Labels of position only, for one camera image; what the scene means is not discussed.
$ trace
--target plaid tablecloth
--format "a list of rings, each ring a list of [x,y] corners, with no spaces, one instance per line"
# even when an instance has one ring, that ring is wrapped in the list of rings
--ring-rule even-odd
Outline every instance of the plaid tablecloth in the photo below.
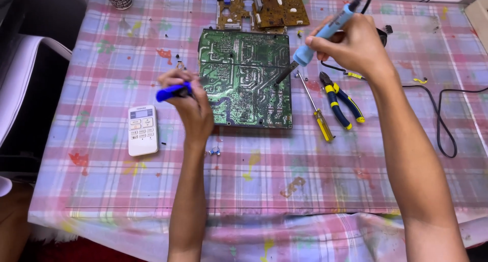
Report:
[[[124,11],[107,0],[89,1],[42,159],[29,220],[157,260],[165,250],[148,250],[151,244],[146,241],[167,239],[185,135],[174,107],[155,101],[156,78],[175,68],[178,60],[188,70],[198,70],[198,39],[203,28],[215,27],[217,2],[133,1]],[[347,0],[304,3],[312,25],[288,29],[291,54],[304,44],[298,30],[306,36]],[[389,24],[393,28],[386,48],[402,83],[418,84],[414,78],[426,77],[429,80],[424,86],[435,97],[444,88],[475,90],[488,85],[488,57],[463,8],[456,4],[371,3],[368,14],[374,16],[377,27]],[[336,65],[332,60],[328,64]],[[354,99],[365,123],[353,123],[349,131],[342,128],[320,90],[320,71]],[[377,217],[368,214],[285,216],[398,214],[369,86],[318,61],[300,72],[309,79],[312,98],[337,137],[332,144],[325,142],[297,78],[292,78],[293,129],[217,128],[207,150],[219,147],[221,155],[207,155],[204,165],[210,227],[204,257],[247,260],[262,252],[269,259],[272,255],[268,254],[277,252],[274,257],[280,261],[288,254],[327,261],[353,261],[363,257],[362,253],[370,253],[369,260],[392,257],[390,254],[404,259],[404,246],[392,251],[389,243],[383,244],[384,236],[373,233],[379,229],[383,234],[394,226],[400,232],[385,236],[401,242],[403,226],[388,219],[378,227],[378,223],[362,220]],[[428,95],[420,89],[406,93],[436,146],[436,118]],[[483,220],[485,225],[487,98],[488,93],[445,96],[442,115],[459,153],[455,159],[439,153],[458,214],[463,219]],[[157,108],[158,136],[166,145],[161,144],[156,154],[134,158],[127,152],[127,109],[146,104]],[[445,149],[452,152],[447,135],[441,135]],[[488,240],[479,230],[472,232],[480,235],[469,234],[473,240],[467,245]],[[113,243],[107,239],[112,235],[131,239]],[[261,251],[252,251],[253,247]]]

